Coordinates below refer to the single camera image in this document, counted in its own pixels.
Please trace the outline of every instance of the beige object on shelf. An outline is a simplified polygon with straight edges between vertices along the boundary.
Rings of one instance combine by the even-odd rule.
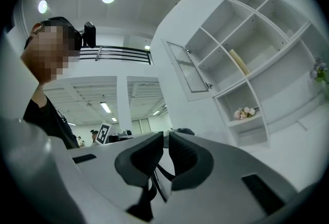
[[[236,61],[236,63],[240,66],[244,74],[245,75],[249,74],[250,70],[248,69],[247,65],[243,62],[243,60],[239,57],[239,55],[234,51],[234,49],[231,49],[229,53],[232,56],[232,58]]]

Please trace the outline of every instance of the cabinet door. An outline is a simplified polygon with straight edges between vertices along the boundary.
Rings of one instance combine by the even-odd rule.
[[[186,48],[162,40],[188,101],[210,98],[205,81],[192,62]]]

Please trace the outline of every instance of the railing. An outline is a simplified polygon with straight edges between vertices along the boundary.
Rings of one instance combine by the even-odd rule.
[[[148,50],[133,49],[116,46],[96,46],[90,48],[82,46],[80,51],[81,60],[122,60],[153,64],[151,53]]]

